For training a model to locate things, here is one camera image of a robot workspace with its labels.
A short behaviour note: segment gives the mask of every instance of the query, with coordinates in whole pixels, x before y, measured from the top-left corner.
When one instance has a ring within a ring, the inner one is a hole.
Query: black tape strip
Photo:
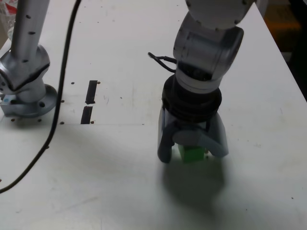
[[[95,103],[95,93],[96,93],[97,81],[90,80],[87,89],[86,101],[87,104],[94,104]]]
[[[85,106],[83,108],[81,125],[89,124],[91,122],[92,110],[93,110],[92,106]]]

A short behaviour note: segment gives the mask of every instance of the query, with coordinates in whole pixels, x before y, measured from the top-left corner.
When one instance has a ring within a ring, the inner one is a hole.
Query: white tabletop
[[[58,86],[74,0],[52,0],[41,36]],[[255,5],[225,75],[219,109],[229,155],[184,165],[157,157],[157,121],[187,12],[177,0],[83,0],[73,31],[59,125],[50,148],[0,195],[1,230],[305,230],[307,105]],[[2,55],[10,47],[7,42]],[[89,80],[94,124],[80,125]],[[0,187],[44,143],[53,113],[0,122]]]

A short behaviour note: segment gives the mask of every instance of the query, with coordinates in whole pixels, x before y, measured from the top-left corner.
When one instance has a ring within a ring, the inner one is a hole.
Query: green block
[[[195,146],[178,145],[181,159],[184,163],[203,161],[206,149]]]

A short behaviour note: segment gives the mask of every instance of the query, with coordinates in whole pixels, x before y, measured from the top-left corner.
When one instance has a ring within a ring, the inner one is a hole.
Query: cardboard box
[[[269,5],[264,21],[281,52],[292,52],[302,31],[290,5]]]

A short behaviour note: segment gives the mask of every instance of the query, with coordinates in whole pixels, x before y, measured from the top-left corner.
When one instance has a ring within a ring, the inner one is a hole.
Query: black wire
[[[69,46],[70,46],[70,42],[71,42],[71,34],[72,34],[73,24],[74,24],[80,3],[81,3],[81,0],[76,0],[75,5],[73,7],[73,10],[71,12],[71,19],[70,19],[70,22],[69,22],[69,25],[68,25],[65,47],[64,47],[64,54],[63,54],[63,59],[62,59],[61,73],[60,73],[60,78],[59,78],[59,89],[58,89],[56,109],[55,109],[55,112],[54,112],[54,117],[53,117],[52,126],[51,126],[49,136],[48,136],[46,142],[44,143],[43,147],[40,149],[38,154],[34,157],[34,159],[28,165],[28,167],[23,171],[23,173],[19,177],[17,177],[17,179],[15,181],[13,181],[10,185],[6,186],[3,189],[0,189],[0,194],[10,190],[11,188],[13,188],[15,185],[18,184],[18,182],[20,182],[27,175],[27,173],[32,169],[32,167],[35,165],[35,163],[38,161],[38,159],[45,152],[47,146],[50,144],[50,142],[53,138],[53,135],[56,131],[58,119],[59,119],[59,109],[60,109],[61,99],[62,99],[62,94],[63,94],[65,69],[66,69],[66,64],[67,64]]]
[[[176,59],[174,58],[170,58],[170,57],[156,57],[155,55],[153,55],[152,53],[148,53],[148,55],[155,60],[156,62],[158,62],[160,64],[160,66],[162,66],[163,68],[167,69],[168,71],[172,72],[172,73],[176,73],[175,69],[171,69],[170,67],[168,67],[166,64],[164,64],[160,59],[163,59],[165,61],[168,62],[172,62],[172,63],[177,63]]]

